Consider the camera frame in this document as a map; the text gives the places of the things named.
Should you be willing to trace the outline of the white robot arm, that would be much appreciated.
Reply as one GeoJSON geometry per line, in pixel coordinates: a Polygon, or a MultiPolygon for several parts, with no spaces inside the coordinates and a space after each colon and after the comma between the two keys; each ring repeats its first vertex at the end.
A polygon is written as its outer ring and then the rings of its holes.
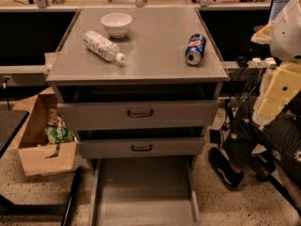
{"type": "Polygon", "coordinates": [[[270,123],[301,90],[301,0],[290,0],[276,19],[255,33],[251,40],[268,44],[271,55],[281,61],[261,81],[260,96],[252,120],[270,123]]]}

